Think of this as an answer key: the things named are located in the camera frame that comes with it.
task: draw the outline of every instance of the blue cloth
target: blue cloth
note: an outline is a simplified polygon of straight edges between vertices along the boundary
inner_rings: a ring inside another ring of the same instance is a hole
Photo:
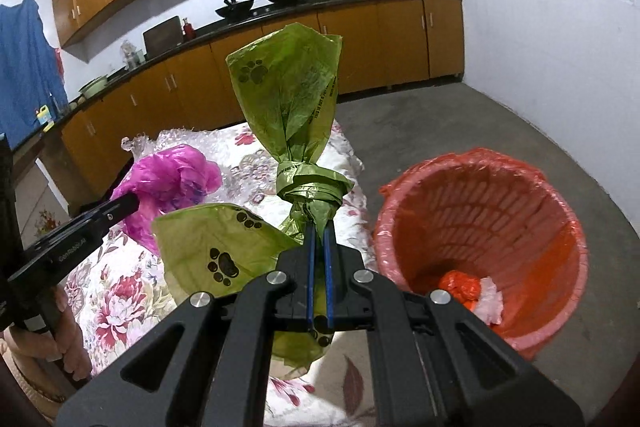
[[[35,0],[17,6],[0,5],[0,133],[15,148],[40,124],[36,110],[68,104],[58,72],[56,51],[49,46]]]

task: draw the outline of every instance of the trash bin liner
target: trash bin liner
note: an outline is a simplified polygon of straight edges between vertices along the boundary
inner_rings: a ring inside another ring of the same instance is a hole
[[[380,192],[378,267],[403,290],[425,295],[452,269],[492,277],[504,297],[493,328],[528,359],[578,305],[584,233],[537,169],[477,148],[414,165]]]

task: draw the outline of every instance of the pink plastic bag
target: pink plastic bag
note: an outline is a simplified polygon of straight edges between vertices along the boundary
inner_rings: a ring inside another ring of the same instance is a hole
[[[151,222],[161,214],[202,203],[207,194],[221,185],[218,164],[183,144],[140,158],[113,191],[111,199],[128,192],[138,196],[140,206],[124,219],[124,232],[158,255]]]

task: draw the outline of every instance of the concrete floor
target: concrete floor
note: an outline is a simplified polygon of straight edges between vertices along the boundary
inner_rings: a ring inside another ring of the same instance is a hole
[[[640,239],[604,190],[530,124],[465,84],[342,102],[336,118],[364,162],[360,183],[372,220],[381,185],[443,153],[487,147],[546,174],[584,227],[590,271],[577,311],[534,363],[592,419],[640,350]]]

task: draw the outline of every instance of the green plastic bag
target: green plastic bag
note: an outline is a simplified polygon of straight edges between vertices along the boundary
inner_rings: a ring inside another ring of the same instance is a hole
[[[281,251],[302,242],[308,220],[322,237],[353,187],[338,172],[316,165],[334,121],[341,45],[339,36],[295,23],[226,58],[247,123],[278,161],[277,194],[292,207],[282,231],[234,204],[204,204],[156,218],[152,228],[177,302],[196,291],[216,297],[240,291],[274,269]],[[326,313],[322,277],[314,309]],[[308,367],[329,343],[317,331],[277,333],[272,355],[291,368]]]

